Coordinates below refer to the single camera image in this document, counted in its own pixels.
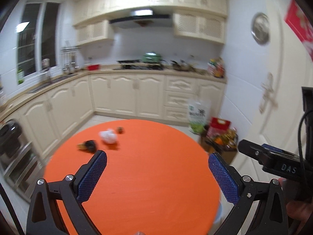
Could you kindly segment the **person's right hand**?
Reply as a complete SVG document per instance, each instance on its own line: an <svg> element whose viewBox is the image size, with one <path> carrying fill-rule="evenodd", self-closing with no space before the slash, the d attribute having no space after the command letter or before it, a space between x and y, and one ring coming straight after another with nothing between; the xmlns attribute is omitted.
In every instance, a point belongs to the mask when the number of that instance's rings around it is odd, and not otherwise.
<svg viewBox="0 0 313 235"><path fill-rule="evenodd" d="M287 214L290 218L299 221L299 229L302 229L312 214L312 203L309 204L306 202L293 200L294 196L297 194L296 189L292 184L293 181L288 182L288 180L285 178L279 178L279 182L286 198Z"/></svg>

